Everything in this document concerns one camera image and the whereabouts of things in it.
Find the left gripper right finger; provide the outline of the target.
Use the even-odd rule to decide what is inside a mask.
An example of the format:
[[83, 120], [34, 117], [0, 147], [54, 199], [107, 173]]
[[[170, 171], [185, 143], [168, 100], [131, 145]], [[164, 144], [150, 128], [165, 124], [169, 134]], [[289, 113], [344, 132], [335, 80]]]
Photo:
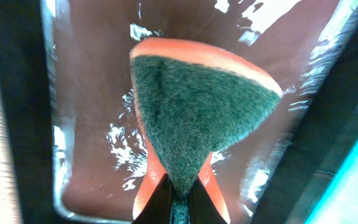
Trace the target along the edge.
[[188, 211], [190, 224], [227, 224], [199, 178], [189, 191]]

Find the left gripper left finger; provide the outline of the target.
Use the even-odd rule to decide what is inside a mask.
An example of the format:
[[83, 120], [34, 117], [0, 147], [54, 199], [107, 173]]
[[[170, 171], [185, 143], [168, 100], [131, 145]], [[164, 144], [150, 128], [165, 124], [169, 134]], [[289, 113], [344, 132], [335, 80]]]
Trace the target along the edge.
[[174, 193], [168, 175], [164, 174], [132, 224], [171, 224]]

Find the teal orange sponge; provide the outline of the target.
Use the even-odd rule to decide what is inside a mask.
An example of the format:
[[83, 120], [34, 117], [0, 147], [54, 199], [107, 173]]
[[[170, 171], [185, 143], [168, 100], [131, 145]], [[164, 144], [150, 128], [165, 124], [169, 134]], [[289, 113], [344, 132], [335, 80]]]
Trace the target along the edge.
[[236, 54], [190, 40], [145, 39], [131, 50], [130, 63], [135, 111], [148, 150], [133, 218], [167, 174], [175, 191], [171, 223], [190, 223], [188, 194], [197, 178], [229, 223], [211, 167], [213, 153], [259, 128], [282, 98], [279, 84]]

